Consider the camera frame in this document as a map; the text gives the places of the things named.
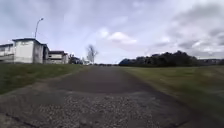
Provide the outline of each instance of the roof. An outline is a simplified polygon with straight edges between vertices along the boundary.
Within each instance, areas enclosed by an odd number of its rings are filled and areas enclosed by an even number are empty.
[[[27,41],[34,41],[40,45],[45,45],[45,44],[42,44],[40,43],[38,40],[36,40],[35,38],[22,38],[22,39],[13,39],[12,41],[14,42],[18,42],[18,41],[23,41],[23,42],[27,42]]]
[[[0,47],[12,47],[13,46],[13,44],[2,44],[2,45],[0,45]]]
[[[65,54],[64,51],[49,51],[49,54]]]

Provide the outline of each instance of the street lamp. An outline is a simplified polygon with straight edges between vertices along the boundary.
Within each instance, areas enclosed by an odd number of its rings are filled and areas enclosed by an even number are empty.
[[[37,22],[37,26],[36,26],[36,31],[35,31],[35,39],[36,39],[36,37],[37,37],[37,29],[38,29],[38,25],[39,25],[39,23],[40,23],[40,21],[42,21],[42,20],[44,20],[44,18],[41,18],[38,22]]]

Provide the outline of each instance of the path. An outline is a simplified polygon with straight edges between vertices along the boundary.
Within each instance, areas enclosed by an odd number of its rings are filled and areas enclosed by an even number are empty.
[[[0,96],[0,127],[218,128],[114,67],[93,67]]]

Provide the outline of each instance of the grass lawn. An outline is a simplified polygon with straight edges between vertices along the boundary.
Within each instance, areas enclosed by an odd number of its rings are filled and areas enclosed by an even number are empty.
[[[224,66],[124,69],[155,89],[224,121]]]
[[[0,64],[0,94],[81,69],[81,65]]]

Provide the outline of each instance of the asphalt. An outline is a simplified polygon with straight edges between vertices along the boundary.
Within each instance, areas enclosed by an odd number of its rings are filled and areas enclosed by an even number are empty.
[[[92,67],[0,96],[0,128],[221,128],[117,67]]]

